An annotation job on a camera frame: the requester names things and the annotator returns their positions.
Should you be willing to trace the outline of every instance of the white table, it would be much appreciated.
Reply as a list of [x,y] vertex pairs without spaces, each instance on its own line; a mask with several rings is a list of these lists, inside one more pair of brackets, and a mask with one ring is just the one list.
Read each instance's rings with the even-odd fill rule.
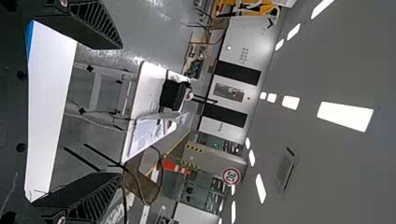
[[[128,130],[132,131],[126,134],[124,147],[120,156],[121,162],[128,161],[149,146],[165,138],[166,135],[174,132],[177,128],[177,124],[173,121],[169,121],[170,125],[168,127],[168,120],[166,119],[161,119],[159,124],[155,119],[139,119],[148,114],[158,112],[166,74],[167,70],[160,66],[148,62],[141,63],[137,74],[137,86],[133,100],[134,105],[130,116],[131,119],[136,120],[129,121]],[[186,77],[174,72],[169,72],[168,75],[170,77],[173,76],[172,79],[188,80]],[[144,133],[145,131],[138,129],[139,122],[146,122],[144,125],[146,134],[137,134],[137,132],[141,133],[143,131]]]
[[[74,67],[86,70],[91,67],[92,75],[95,76],[89,110],[95,110],[100,91],[101,76],[114,77],[122,80],[118,110],[123,116],[129,117],[130,121],[119,121],[113,123],[112,118],[103,114],[86,114],[86,119],[95,120],[105,126],[112,124],[120,125],[127,130],[125,141],[121,149],[120,162],[126,162],[146,148],[165,138],[177,128],[173,114],[158,115],[160,109],[160,97],[163,91],[165,80],[172,79],[176,82],[190,81],[187,77],[166,70],[153,63],[142,62],[137,74],[101,67],[93,64],[74,63]],[[127,105],[132,104],[130,113],[127,113]],[[67,112],[79,117],[79,113],[74,105],[66,106]]]

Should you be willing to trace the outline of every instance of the sign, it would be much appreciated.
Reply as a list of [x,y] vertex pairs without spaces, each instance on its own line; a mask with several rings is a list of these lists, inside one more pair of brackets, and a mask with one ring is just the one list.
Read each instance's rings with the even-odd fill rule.
[[223,171],[222,179],[228,186],[237,185],[241,181],[241,173],[235,168],[227,168]]

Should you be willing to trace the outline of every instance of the fluorescent light panel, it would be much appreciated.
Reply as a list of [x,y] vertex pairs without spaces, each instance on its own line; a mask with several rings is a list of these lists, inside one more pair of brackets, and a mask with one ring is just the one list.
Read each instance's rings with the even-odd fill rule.
[[231,185],[231,195],[235,194],[235,185]]
[[274,102],[276,101],[276,94],[274,94],[274,93],[269,93],[269,94],[268,94],[267,101],[270,102],[270,103],[274,103]]
[[262,92],[262,94],[260,94],[260,99],[265,100],[265,98],[267,98],[267,92]]
[[369,108],[322,102],[318,118],[365,133],[373,113]]
[[267,192],[265,191],[264,183],[262,182],[262,176],[260,174],[256,177],[256,188],[259,193],[260,202],[264,203]]
[[296,110],[299,103],[300,103],[300,98],[294,96],[285,96],[283,97],[282,105],[289,109]]
[[254,166],[254,163],[256,163],[256,157],[254,156],[253,150],[251,150],[251,151],[248,153],[248,159],[250,160],[250,165],[251,165],[251,167],[253,167],[253,166]]
[[231,204],[231,223],[234,224],[236,220],[236,207],[235,207],[235,201],[233,201],[233,204]]
[[275,45],[275,51],[277,51],[277,50],[279,50],[280,48],[282,48],[283,43],[285,43],[285,39],[279,40],[279,42],[277,42],[277,44]]
[[296,26],[294,26],[293,29],[290,30],[290,32],[288,33],[288,40],[291,40],[295,35],[298,34],[298,32],[300,31],[300,27],[301,24],[298,23]]
[[219,212],[222,212],[223,206],[224,206],[224,200],[221,200],[221,204],[220,204],[220,207],[219,207]]
[[317,5],[312,11],[311,20],[313,20],[318,14],[320,14],[326,7],[331,5],[334,0],[323,0],[319,5]]
[[247,149],[250,149],[250,139],[247,138],[245,145],[247,146]]

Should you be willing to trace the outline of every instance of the metal frame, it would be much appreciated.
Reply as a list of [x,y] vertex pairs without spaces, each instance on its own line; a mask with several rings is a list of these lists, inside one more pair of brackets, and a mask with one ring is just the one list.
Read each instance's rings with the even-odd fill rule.
[[117,110],[120,111],[121,115],[125,115],[128,102],[131,102],[131,88],[132,84],[137,81],[137,74],[129,71],[123,71],[119,69],[107,68],[98,65],[92,65],[87,63],[74,63],[74,68],[86,70],[95,75],[93,82],[90,111],[95,111],[99,101],[99,93],[102,85],[102,77],[112,77],[116,80],[121,81],[120,98],[117,106]]

